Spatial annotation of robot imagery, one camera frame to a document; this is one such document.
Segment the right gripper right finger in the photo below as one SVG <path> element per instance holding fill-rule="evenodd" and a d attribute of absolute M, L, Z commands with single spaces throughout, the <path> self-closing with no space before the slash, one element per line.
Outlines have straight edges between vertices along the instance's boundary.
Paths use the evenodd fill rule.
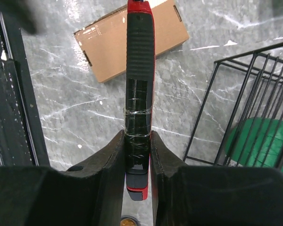
<path fill-rule="evenodd" d="M 156 131 L 150 138 L 150 176 L 153 225 L 174 226 L 184 203 L 179 169 L 185 167 L 178 156 L 170 151 Z"/>

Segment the brown cardboard express box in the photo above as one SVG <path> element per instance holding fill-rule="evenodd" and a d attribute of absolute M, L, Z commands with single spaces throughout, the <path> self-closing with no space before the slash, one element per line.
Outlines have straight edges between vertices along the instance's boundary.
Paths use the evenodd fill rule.
<path fill-rule="evenodd" d="M 142 71 L 154 71 L 154 57 L 189 39 L 173 0 L 130 0 L 74 36 L 99 83 L 125 71 L 144 80 Z"/>

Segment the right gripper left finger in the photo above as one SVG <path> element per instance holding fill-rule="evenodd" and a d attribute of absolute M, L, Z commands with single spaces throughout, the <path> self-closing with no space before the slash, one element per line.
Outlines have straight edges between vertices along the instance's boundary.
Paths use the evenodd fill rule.
<path fill-rule="evenodd" d="M 120 224 L 125 181 L 125 133 L 119 131 L 97 153 L 62 173 L 68 207 L 63 226 Z"/>

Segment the red black utility knife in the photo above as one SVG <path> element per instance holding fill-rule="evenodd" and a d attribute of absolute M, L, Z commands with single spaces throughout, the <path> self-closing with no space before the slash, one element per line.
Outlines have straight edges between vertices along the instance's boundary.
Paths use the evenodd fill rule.
<path fill-rule="evenodd" d="M 125 170 L 134 201 L 148 197 L 150 138 L 155 78 L 155 25 L 148 1 L 127 2 Z"/>

